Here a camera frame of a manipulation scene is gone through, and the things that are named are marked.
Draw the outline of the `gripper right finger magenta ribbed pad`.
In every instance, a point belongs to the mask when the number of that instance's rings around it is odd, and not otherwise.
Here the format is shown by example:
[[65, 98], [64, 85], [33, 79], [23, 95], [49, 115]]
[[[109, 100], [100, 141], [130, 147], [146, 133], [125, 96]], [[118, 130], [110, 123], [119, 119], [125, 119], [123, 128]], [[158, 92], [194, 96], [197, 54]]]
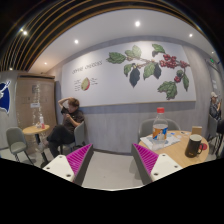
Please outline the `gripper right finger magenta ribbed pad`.
[[158, 155], [136, 143], [132, 144], [131, 152], [144, 185], [182, 169], [182, 167], [166, 153]]

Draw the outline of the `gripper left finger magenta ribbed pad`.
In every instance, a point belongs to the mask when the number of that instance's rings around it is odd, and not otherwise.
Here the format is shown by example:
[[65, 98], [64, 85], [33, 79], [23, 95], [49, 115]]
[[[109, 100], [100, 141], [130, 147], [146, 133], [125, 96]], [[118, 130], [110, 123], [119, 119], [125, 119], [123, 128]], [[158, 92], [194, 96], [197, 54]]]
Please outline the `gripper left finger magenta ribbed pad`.
[[92, 155], [93, 145], [88, 144], [67, 156], [58, 155], [44, 170], [81, 186]]

